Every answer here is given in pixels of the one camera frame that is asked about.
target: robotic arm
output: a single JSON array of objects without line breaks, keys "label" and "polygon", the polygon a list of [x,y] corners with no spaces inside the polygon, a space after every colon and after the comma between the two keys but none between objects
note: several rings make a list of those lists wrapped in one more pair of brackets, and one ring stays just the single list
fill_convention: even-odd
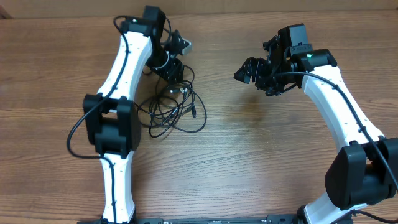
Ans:
[{"label": "robotic arm", "polygon": [[[111,72],[97,95],[86,95],[83,102],[88,139],[104,158],[105,210],[101,219],[94,222],[101,224],[133,222],[131,164],[141,138],[133,101],[144,65],[169,84],[181,82],[184,65],[176,56],[187,54],[192,48],[177,30],[168,30],[169,41],[164,48],[161,46],[166,17],[158,7],[146,6],[142,18],[123,18],[119,52]],[[104,118],[104,113],[116,113],[118,118]]]},{"label": "robotic arm", "polygon": [[[303,24],[281,29],[263,47],[269,52],[268,58],[248,58],[234,78],[245,83],[251,79],[267,96],[281,95],[295,86],[303,88],[326,121],[338,152],[325,176],[326,192],[300,208],[295,222],[333,223],[351,210],[392,198],[396,185],[382,160],[397,177],[398,139],[386,139],[364,115],[345,86],[331,53],[312,49]],[[384,158],[377,156],[365,133]],[[367,158],[371,164],[366,165]]]}]

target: wooden tabletop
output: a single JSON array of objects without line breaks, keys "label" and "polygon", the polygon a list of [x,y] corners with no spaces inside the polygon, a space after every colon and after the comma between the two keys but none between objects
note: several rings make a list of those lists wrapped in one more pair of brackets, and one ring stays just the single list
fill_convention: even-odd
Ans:
[{"label": "wooden tabletop", "polygon": [[[295,213],[324,191],[336,149],[303,90],[266,96],[233,79],[262,42],[305,23],[314,49],[328,48],[350,92],[388,138],[398,136],[398,11],[286,12],[170,16],[193,43],[182,57],[208,110],[200,133],[142,130],[133,161],[138,217],[264,217]],[[0,223],[75,223],[104,209],[99,161],[66,150],[86,93],[108,76],[119,47],[112,18],[0,20]],[[136,101],[154,92],[142,76]],[[195,128],[203,121],[198,109]],[[93,154],[84,125],[73,137]],[[369,207],[397,218],[398,199]],[[363,216],[358,223],[375,223]]]}]

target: wooden table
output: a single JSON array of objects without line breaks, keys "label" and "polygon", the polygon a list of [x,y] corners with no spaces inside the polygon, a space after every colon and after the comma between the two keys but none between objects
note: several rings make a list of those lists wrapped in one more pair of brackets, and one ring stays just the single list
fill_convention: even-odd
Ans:
[{"label": "wooden table", "polygon": [[[0,21],[0,222],[75,223],[104,209],[99,161],[66,150],[86,93],[108,76],[119,46],[112,18]],[[368,118],[398,136],[398,11],[170,16],[193,43],[182,57],[208,110],[205,129],[151,139],[143,129],[133,163],[138,217],[263,217],[295,213],[324,191],[336,149],[302,90],[266,97],[233,79],[262,42],[303,22],[314,49],[328,48]],[[142,77],[136,101],[153,94]],[[197,125],[203,119],[198,109]],[[72,143],[93,154],[84,126]],[[398,199],[367,211],[396,218]],[[363,216],[358,223],[375,223]]]}]

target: wooden surface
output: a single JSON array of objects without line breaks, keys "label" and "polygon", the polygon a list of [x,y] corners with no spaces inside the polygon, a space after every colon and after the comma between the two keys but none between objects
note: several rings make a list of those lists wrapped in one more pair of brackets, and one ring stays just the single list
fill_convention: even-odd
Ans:
[{"label": "wooden surface", "polygon": [[[368,118],[398,136],[398,11],[171,16],[193,43],[183,63],[208,110],[205,129],[151,139],[143,129],[133,163],[138,217],[263,217],[295,213],[325,190],[336,149],[302,90],[266,97],[233,79],[262,42],[304,22],[314,49],[328,48]],[[99,161],[70,156],[65,140],[114,62],[119,36],[110,17],[0,21],[0,222],[74,223],[101,216]],[[153,93],[142,77],[136,101]],[[202,122],[198,110],[195,128]],[[72,142],[92,154],[85,127]],[[396,218],[398,199],[367,211]],[[358,223],[375,223],[362,216]]]},{"label": "wooden surface", "polygon": [[167,15],[231,12],[397,9],[398,0],[0,0],[13,18],[142,15],[145,5]]}]

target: robotic hand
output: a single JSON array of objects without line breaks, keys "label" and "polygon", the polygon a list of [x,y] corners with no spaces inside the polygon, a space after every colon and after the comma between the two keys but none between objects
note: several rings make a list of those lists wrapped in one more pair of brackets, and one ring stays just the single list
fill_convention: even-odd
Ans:
[{"label": "robotic hand", "polygon": [[[386,139],[368,120],[332,54],[312,49],[303,24],[281,29],[263,48],[269,52],[267,59],[248,58],[234,78],[244,83],[251,79],[267,96],[303,88],[326,121],[338,151],[325,176],[326,192],[300,208],[294,223],[350,223],[352,213],[370,215],[357,209],[392,198],[398,188],[398,138]],[[371,164],[366,165],[367,158]]]},{"label": "robotic hand", "polygon": [[[118,26],[116,20],[120,18],[124,21]],[[115,17],[114,25],[121,34],[116,60],[97,95],[85,96],[85,115],[68,136],[67,148],[73,156],[101,159],[103,165],[105,210],[100,220],[89,223],[136,222],[133,219],[131,163],[141,138],[141,125],[133,102],[137,84],[145,64],[169,85],[182,82],[184,65],[176,56],[192,49],[191,42],[182,38],[177,30],[164,29],[165,20],[171,28],[165,14],[152,6],[146,6],[142,18]],[[165,43],[160,42],[163,30],[169,33]],[[106,113],[116,113],[118,118],[104,118],[102,114]],[[81,156],[71,149],[73,133],[84,120],[89,142],[95,145],[100,156]]]}]

